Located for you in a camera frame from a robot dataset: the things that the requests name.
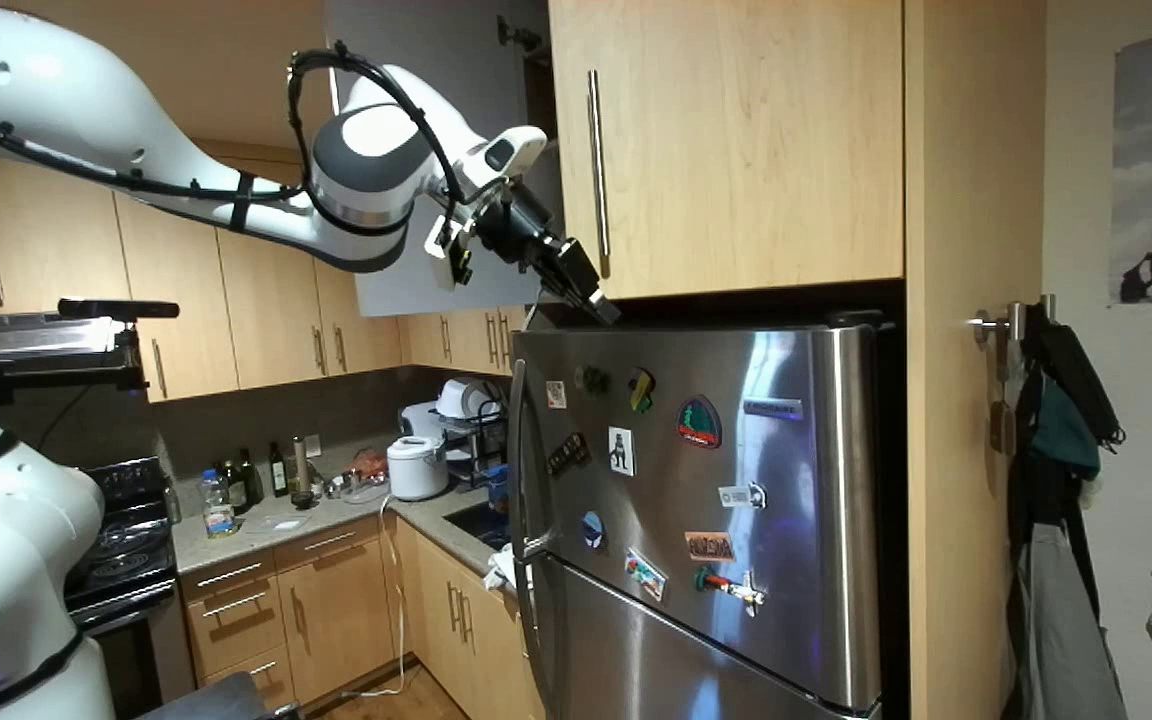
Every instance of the refrigerator handle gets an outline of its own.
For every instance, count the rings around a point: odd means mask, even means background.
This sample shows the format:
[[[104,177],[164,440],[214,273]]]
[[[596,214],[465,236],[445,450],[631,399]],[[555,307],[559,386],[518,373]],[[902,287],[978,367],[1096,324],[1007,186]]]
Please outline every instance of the refrigerator handle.
[[[533,518],[542,507],[529,507],[533,492],[542,492],[533,484],[533,468],[536,468],[536,450],[533,450],[533,397],[529,397],[529,357],[518,357],[513,361],[513,386],[507,386],[507,459],[513,459],[513,481],[518,487],[507,492],[507,518],[513,518],[513,534],[507,534],[507,545],[513,545],[513,571],[518,571],[518,604],[521,604],[521,626],[524,626],[524,645],[529,645],[529,663],[533,663],[533,678],[536,678],[536,689],[542,689],[542,702],[548,695],[545,689],[545,656],[542,656],[542,592],[536,592],[536,581],[533,581],[533,561],[536,552],[552,542],[548,534],[548,522],[545,518]]]

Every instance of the wooden floor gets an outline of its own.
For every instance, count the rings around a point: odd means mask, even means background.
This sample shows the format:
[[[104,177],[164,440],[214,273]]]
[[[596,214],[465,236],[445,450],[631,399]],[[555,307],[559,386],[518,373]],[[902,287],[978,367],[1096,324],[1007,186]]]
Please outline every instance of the wooden floor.
[[[315,720],[465,720],[451,695],[420,663],[409,667],[401,691],[392,691],[395,686],[401,680],[392,678],[374,689],[377,695],[335,703]]]

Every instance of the countertop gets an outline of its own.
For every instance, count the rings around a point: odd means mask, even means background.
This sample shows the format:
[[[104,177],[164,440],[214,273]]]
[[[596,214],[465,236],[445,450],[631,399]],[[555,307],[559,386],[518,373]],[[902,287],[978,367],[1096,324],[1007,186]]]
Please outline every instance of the countertop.
[[[180,518],[180,525],[173,525],[175,571],[204,571],[214,564],[265,552],[377,511],[403,518],[414,528],[451,552],[465,568],[486,571],[492,549],[445,522],[486,499],[488,487],[450,487],[431,499],[392,499],[387,484],[374,484],[353,497],[319,499],[309,511],[298,511],[288,497],[269,497],[245,511],[245,528],[232,536],[210,536],[204,518]]]

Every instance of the stainless steel refrigerator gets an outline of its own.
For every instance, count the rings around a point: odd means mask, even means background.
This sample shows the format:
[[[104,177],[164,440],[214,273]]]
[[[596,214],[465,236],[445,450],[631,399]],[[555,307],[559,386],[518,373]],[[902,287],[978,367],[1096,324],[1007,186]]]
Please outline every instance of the stainless steel refrigerator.
[[[905,715],[905,361],[854,330],[533,330],[513,549],[555,720]]]

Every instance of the oven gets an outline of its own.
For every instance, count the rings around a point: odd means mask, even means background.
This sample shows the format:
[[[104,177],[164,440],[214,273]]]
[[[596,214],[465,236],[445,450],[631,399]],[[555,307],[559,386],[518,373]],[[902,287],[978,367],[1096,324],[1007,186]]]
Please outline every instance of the oven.
[[[154,457],[89,468],[104,497],[102,542],[65,581],[74,621],[102,645],[117,715],[191,691],[167,478]]]

